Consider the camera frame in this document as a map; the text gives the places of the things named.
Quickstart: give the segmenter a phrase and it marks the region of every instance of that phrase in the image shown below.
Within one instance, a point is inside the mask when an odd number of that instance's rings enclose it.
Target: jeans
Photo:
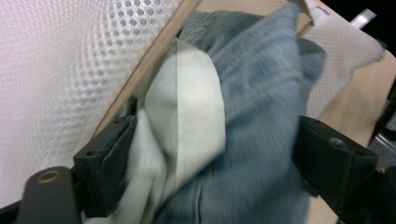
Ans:
[[[265,18],[195,12],[188,20],[179,38],[218,70],[226,148],[155,223],[304,223],[308,194],[291,153],[325,52],[296,36],[298,10],[289,4]]]

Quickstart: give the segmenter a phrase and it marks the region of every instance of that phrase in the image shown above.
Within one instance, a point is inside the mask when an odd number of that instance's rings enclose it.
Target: wooden surface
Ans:
[[[396,59],[388,51],[378,63],[354,72],[351,84],[336,97],[320,120],[367,147],[396,76]],[[320,198],[311,199],[307,224],[334,224],[335,213]]]

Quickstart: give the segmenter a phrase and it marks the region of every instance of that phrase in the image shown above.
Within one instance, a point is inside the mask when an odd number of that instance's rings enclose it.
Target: blue denim cloth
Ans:
[[[155,223],[304,223],[291,160],[299,115],[325,52],[295,34],[294,4],[263,18],[195,12],[180,38],[208,53],[225,105],[225,153],[177,192]]]

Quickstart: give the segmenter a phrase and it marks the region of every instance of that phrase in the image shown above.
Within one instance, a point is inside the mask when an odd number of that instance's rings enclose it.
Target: white fabric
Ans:
[[[311,10],[315,4],[308,4]],[[304,38],[314,41],[327,52],[323,73],[310,92],[307,116],[317,119],[361,66],[378,61],[384,49],[372,37],[352,26],[333,12],[320,14]]]
[[[120,208],[90,223],[150,223],[155,209],[224,147],[224,104],[216,68],[205,53],[176,40],[138,113],[129,185]]]
[[[180,2],[0,1],[0,207],[72,165]]]

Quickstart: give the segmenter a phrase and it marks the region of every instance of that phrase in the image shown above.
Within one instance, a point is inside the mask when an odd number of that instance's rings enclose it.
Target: denim fabric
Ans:
[[[179,37],[218,70],[226,148],[156,223],[304,223],[308,194],[291,152],[325,52],[296,37],[298,10],[289,4],[266,18],[196,12],[187,22]]]

